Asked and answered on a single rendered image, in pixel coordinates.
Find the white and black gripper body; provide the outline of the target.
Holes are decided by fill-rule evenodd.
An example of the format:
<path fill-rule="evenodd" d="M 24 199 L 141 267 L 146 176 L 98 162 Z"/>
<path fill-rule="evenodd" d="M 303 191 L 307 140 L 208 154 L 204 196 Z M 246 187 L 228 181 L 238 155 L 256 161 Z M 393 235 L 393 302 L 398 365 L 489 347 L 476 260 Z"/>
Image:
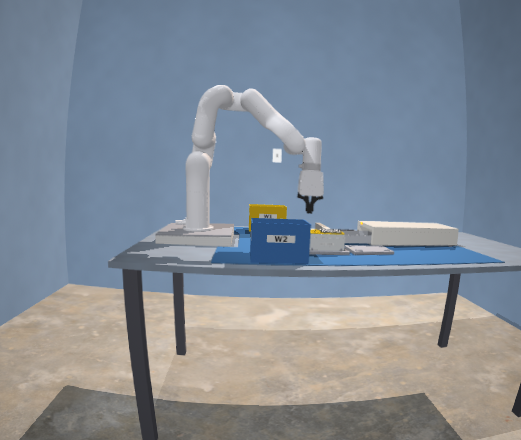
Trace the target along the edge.
<path fill-rule="evenodd" d="M 323 172 L 317 170 L 302 170 L 298 183 L 298 191 L 303 196 L 323 196 Z"/>

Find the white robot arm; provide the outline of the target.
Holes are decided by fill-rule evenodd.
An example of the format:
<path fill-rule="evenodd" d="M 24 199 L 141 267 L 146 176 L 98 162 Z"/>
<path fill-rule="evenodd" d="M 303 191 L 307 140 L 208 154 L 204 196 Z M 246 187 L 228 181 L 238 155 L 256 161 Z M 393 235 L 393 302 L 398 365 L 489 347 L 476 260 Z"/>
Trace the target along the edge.
<path fill-rule="evenodd" d="M 231 104 L 232 106 L 230 106 Z M 299 165 L 299 168 L 321 171 L 322 142 L 320 139 L 304 139 L 297 129 L 280 115 L 257 90 L 248 89 L 243 93 L 235 93 L 225 85 L 214 86 L 207 90 L 200 99 L 192 132 L 193 149 L 186 160 L 186 218 L 176 220 L 176 225 L 185 225 L 183 226 L 185 231 L 213 230 L 209 219 L 209 171 L 216 143 L 215 141 L 212 144 L 215 139 L 214 129 L 218 109 L 250 112 L 264 128 L 277 135 L 290 152 L 303 154 L 303 163 Z"/>

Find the yellow open-top bin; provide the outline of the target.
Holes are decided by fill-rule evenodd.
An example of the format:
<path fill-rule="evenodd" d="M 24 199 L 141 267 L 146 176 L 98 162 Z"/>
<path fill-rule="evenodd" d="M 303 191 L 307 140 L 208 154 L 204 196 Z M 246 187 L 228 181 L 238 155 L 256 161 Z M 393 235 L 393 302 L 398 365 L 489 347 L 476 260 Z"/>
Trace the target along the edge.
<path fill-rule="evenodd" d="M 264 207 L 265 206 L 265 207 Z M 251 231 L 251 218 L 286 219 L 287 207 L 284 205 L 249 205 L 249 231 Z"/>

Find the blue bench mat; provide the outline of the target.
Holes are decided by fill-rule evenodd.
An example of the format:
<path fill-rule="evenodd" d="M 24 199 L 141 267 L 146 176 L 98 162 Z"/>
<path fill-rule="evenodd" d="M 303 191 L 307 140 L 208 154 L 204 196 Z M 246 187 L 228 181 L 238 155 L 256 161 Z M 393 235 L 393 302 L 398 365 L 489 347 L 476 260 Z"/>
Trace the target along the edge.
<path fill-rule="evenodd" d="M 240 234 L 238 247 L 217 246 L 211 263 L 291 266 L 389 266 L 505 263 L 504 261 L 460 246 L 384 246 L 394 251 L 394 255 L 354 255 L 350 252 L 350 255 L 309 255 L 309 264 L 251 263 L 251 231 L 249 231 L 249 227 L 234 227 L 234 234 Z"/>

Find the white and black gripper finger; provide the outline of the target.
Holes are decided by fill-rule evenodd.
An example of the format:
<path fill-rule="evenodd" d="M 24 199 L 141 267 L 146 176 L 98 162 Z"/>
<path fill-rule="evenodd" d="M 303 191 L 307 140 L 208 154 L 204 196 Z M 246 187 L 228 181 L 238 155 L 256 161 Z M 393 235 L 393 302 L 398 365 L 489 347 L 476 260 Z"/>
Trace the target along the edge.
<path fill-rule="evenodd" d="M 306 198 L 305 198 L 306 197 Z M 297 198 L 303 199 L 306 203 L 306 211 L 309 214 L 310 213 L 310 202 L 309 202 L 309 196 L 301 196 L 298 191 Z"/>
<path fill-rule="evenodd" d="M 319 197 L 316 197 L 316 196 L 312 196 L 313 199 L 311 198 L 311 202 L 310 202 L 310 214 L 312 214 L 313 210 L 314 210 L 314 204 L 317 200 L 321 200 L 323 199 L 323 196 L 319 196 Z"/>

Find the blue open-top box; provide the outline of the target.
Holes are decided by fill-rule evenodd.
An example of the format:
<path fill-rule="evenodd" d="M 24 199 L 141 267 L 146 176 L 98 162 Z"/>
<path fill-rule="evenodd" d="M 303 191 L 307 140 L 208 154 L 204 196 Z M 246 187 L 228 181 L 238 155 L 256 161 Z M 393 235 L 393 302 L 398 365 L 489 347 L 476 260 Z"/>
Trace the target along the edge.
<path fill-rule="evenodd" d="M 309 264 L 310 235 L 305 220 L 251 218 L 251 263 Z"/>

